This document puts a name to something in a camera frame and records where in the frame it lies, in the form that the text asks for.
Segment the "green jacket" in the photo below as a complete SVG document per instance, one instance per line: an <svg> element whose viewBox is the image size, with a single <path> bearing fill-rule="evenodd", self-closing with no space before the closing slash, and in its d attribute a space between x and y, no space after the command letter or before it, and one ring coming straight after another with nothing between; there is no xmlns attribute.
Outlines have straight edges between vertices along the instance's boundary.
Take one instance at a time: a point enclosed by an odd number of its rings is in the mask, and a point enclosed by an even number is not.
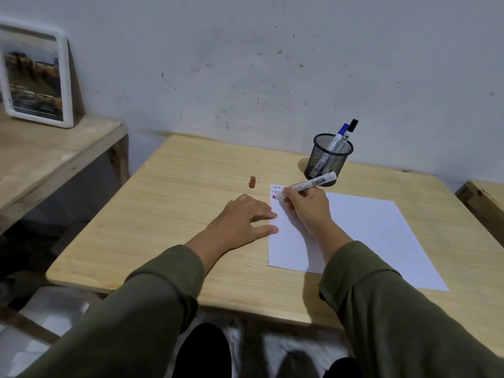
<svg viewBox="0 0 504 378"><path fill-rule="evenodd" d="M353 241L325 267L337 313L366 377L504 377L504 364L368 247ZM177 245L125 283L20 376L162 377L198 309L201 260Z"/></svg>

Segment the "photograph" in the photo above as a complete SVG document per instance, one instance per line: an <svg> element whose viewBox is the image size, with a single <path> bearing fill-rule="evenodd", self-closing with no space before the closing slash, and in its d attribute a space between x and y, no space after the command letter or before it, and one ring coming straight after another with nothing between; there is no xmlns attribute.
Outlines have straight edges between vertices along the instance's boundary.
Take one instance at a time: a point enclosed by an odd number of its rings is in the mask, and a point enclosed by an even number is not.
<svg viewBox="0 0 504 378"><path fill-rule="evenodd" d="M56 38L2 27L0 48L12 108L18 113L62 121L60 61Z"/></svg>

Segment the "black mesh pen holder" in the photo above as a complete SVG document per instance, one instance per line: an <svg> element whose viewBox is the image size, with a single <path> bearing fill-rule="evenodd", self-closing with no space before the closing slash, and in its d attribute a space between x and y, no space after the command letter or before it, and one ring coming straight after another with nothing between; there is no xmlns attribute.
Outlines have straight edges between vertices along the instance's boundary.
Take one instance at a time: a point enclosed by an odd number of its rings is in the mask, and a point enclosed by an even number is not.
<svg viewBox="0 0 504 378"><path fill-rule="evenodd" d="M318 134L313 138L312 154L304 173L306 179L310 180L331 171L336 172L336 176L339 176L346 158L353 152L353 144L348 141L337 153L326 150L334 137L335 134ZM336 184L336 180L321 184L321 187L329 187L334 184Z"/></svg>

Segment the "picture frame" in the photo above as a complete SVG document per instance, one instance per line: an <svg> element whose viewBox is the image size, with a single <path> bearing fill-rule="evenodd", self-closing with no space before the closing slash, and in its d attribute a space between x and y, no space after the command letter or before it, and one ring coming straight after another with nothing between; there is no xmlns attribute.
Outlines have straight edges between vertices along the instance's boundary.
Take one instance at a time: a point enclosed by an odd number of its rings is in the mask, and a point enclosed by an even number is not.
<svg viewBox="0 0 504 378"><path fill-rule="evenodd" d="M10 116L73 127L69 50L61 31L0 16L0 87Z"/></svg>

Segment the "wooden desk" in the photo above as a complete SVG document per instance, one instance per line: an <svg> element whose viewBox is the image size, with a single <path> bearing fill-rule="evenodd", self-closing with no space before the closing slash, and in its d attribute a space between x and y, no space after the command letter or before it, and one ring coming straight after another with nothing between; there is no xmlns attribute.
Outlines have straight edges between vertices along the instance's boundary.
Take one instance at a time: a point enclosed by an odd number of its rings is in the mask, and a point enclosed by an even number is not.
<svg viewBox="0 0 504 378"><path fill-rule="evenodd" d="M303 181L305 155L172 135L47 272L56 284L98 292L205 228L242 193L269 202L270 184ZM248 188L249 178L256 188ZM476 338L504 355L504 252L436 177L347 163L332 192L394 200L450 292L422 290ZM282 321L340 327L318 298L320 275L268 266L268 239L226 254L202 305Z"/></svg>
<svg viewBox="0 0 504 378"><path fill-rule="evenodd" d="M504 246L504 183L471 180L455 195Z"/></svg>
<svg viewBox="0 0 504 378"><path fill-rule="evenodd" d="M0 104L0 234L107 150L124 183L127 148L121 122L84 116L64 129L12 119Z"/></svg>

